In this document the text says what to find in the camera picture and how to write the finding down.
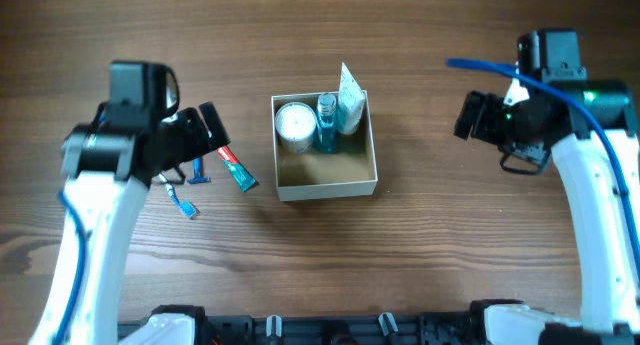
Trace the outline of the blue disposable razor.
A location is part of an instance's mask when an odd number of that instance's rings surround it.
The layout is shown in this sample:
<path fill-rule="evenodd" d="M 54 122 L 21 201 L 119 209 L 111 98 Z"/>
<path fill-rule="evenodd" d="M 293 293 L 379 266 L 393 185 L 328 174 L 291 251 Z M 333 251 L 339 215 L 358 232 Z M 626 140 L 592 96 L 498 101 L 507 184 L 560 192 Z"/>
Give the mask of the blue disposable razor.
<path fill-rule="evenodd" d="M 208 183 L 211 181 L 210 177 L 204 175 L 203 160 L 201 157 L 193 160 L 193 176 L 187 180 L 191 185 Z"/>

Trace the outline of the red green toothpaste tube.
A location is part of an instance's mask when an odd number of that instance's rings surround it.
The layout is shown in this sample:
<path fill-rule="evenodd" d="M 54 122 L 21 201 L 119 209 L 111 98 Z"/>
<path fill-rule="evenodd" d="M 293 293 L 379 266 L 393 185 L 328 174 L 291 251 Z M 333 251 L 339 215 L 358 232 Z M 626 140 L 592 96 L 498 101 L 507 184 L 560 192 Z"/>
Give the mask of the red green toothpaste tube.
<path fill-rule="evenodd" d="M 223 160 L 226 168 L 242 192 L 247 192 L 258 185 L 257 180 L 244 167 L 228 146 L 222 146 L 218 148 L 216 152 Z"/>

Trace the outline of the blue white toothbrush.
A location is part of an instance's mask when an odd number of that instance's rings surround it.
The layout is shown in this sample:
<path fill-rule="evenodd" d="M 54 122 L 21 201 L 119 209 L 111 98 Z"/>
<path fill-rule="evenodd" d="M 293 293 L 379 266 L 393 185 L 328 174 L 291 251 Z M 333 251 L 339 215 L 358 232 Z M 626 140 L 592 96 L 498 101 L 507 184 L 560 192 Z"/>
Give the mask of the blue white toothbrush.
<path fill-rule="evenodd" d="M 166 189 L 167 194 L 169 195 L 173 203 L 178 207 L 180 213 L 189 220 L 195 219 L 196 216 L 198 215 L 197 208 L 188 201 L 181 201 L 177 196 L 175 187 L 169 182 L 169 180 L 162 173 L 158 175 L 158 178 L 161 180 L 162 184 Z"/>

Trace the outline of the white round cotton swab jar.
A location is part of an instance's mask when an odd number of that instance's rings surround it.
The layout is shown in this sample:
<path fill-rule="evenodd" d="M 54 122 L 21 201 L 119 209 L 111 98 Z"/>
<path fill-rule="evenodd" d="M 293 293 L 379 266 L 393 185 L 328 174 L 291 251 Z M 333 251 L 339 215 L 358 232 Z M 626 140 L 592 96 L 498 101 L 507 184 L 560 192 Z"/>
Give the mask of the white round cotton swab jar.
<path fill-rule="evenodd" d="M 302 102 L 289 102 L 276 112 L 275 129 L 282 147 L 290 153 L 304 153 L 314 142 L 316 116 Z"/>

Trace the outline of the blue mouthwash bottle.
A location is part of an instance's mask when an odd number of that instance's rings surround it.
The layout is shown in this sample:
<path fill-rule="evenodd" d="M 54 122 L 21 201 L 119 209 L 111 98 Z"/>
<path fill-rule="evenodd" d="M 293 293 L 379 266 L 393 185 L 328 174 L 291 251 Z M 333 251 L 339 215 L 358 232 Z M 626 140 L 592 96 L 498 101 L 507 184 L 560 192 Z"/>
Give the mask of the blue mouthwash bottle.
<path fill-rule="evenodd" d="M 336 152 L 336 107 L 337 99 L 332 93 L 323 93 L 316 103 L 316 139 L 318 151 Z"/>

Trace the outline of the white floral squeeze tube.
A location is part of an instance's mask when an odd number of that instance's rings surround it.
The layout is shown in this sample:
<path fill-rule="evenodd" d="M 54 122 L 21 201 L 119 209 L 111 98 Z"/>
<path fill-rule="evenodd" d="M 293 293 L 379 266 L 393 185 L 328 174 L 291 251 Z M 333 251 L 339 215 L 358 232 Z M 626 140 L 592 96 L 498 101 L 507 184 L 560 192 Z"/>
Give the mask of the white floral squeeze tube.
<path fill-rule="evenodd" d="M 338 91 L 337 130 L 343 135 L 354 134 L 365 105 L 365 95 L 345 63 L 341 65 Z"/>

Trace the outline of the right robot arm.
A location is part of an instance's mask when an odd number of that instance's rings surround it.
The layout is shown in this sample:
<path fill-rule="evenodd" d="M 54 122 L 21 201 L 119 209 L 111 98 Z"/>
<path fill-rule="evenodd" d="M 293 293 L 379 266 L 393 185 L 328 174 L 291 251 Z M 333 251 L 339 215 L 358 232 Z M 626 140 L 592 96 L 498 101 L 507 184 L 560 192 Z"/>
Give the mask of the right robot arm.
<path fill-rule="evenodd" d="M 487 344 L 635 344 L 639 340 L 639 122 L 629 87 L 589 78 L 577 33 L 518 40 L 515 64 L 451 58 L 454 68 L 510 79 L 504 96 L 472 91 L 454 133 L 498 148 L 537 175 L 554 165 L 568 199 L 581 276 L 580 315 L 513 300 L 478 301 Z"/>

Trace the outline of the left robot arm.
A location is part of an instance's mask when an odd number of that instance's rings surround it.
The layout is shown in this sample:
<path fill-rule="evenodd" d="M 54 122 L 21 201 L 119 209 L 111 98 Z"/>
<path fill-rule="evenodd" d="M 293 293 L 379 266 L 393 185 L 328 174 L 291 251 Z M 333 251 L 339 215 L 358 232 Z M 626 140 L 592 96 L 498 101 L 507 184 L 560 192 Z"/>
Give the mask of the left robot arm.
<path fill-rule="evenodd" d="M 181 109 L 174 71 L 114 60 L 109 97 L 61 147 L 64 228 L 32 344 L 114 344 L 137 219 L 153 179 L 229 144 L 210 102 Z"/>

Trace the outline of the white square cardboard box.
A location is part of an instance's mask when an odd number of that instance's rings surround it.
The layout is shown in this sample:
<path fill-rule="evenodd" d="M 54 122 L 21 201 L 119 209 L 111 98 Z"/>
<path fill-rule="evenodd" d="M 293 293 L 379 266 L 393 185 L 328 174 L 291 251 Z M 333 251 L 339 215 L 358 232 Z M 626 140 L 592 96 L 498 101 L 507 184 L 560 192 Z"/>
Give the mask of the white square cardboard box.
<path fill-rule="evenodd" d="M 364 109 L 358 130 L 340 135 L 338 151 L 325 154 L 311 148 L 291 153 L 272 132 L 275 183 L 282 202 L 371 195 L 378 169 L 370 106 Z"/>

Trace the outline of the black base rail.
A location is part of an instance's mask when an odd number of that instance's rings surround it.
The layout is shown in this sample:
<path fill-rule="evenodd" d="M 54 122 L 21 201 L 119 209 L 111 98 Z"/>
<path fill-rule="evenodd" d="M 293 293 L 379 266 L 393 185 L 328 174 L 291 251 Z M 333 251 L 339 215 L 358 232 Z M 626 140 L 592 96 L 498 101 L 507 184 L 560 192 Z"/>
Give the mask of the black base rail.
<path fill-rule="evenodd" d="M 202 306 L 161 305 L 139 321 L 118 324 L 120 340 L 145 325 L 159 323 L 161 314 L 195 320 L 195 334 L 185 344 L 483 344 L 479 320 L 469 311 L 396 316 L 282 317 L 208 316 Z"/>

